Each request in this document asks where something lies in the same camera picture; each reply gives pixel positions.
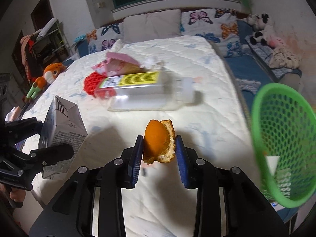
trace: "butterfly pillow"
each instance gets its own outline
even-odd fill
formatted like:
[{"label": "butterfly pillow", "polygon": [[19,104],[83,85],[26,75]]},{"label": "butterfly pillow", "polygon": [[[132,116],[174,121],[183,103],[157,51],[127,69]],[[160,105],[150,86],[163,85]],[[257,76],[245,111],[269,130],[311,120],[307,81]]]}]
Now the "butterfly pillow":
[{"label": "butterfly pillow", "polygon": [[115,23],[94,29],[86,34],[89,54],[112,48],[118,39],[123,38],[123,23]]},{"label": "butterfly pillow", "polygon": [[224,57],[241,55],[236,11],[202,9],[181,14],[181,35],[199,36],[215,43]]}]

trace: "plastic container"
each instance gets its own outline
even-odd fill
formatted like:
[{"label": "plastic container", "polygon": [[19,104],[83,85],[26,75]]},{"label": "plastic container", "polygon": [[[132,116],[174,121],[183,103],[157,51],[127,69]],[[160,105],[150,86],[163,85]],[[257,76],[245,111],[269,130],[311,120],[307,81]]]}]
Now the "plastic container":
[{"label": "plastic container", "polygon": [[157,71],[108,77],[94,94],[109,99],[109,111],[177,110],[194,102],[193,78],[171,71]]},{"label": "plastic container", "polygon": [[[261,171],[261,191],[286,208],[316,191],[316,115],[293,88],[267,84],[252,106],[252,140]],[[279,156],[274,174],[267,156]]]}]

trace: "green mesh basket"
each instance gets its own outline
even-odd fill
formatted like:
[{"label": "green mesh basket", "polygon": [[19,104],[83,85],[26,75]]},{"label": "green mesh basket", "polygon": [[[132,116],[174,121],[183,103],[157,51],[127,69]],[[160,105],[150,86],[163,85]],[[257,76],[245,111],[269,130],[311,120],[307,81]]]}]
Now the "green mesh basket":
[{"label": "green mesh basket", "polygon": [[[261,191],[284,207],[306,202],[316,190],[316,116],[291,87],[272,83],[252,107],[252,140],[261,172]],[[265,155],[279,156],[272,176]]]}]

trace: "human hand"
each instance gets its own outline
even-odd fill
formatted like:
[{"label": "human hand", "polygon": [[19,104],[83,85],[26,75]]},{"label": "human hand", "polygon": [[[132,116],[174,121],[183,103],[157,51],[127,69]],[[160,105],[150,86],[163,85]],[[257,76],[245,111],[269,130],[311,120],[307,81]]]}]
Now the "human hand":
[{"label": "human hand", "polygon": [[[4,193],[6,191],[5,186],[0,183],[0,190]],[[10,198],[15,202],[23,202],[25,199],[26,191],[21,189],[12,188],[10,192]]]}]

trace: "wall socket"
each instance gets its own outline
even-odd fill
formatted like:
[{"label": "wall socket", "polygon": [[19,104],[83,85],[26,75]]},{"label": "wall socket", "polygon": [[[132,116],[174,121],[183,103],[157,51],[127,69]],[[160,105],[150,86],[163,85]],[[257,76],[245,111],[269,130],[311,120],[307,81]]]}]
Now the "wall socket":
[{"label": "wall socket", "polygon": [[97,5],[98,5],[98,8],[105,7],[105,2],[99,2],[97,3]]}]

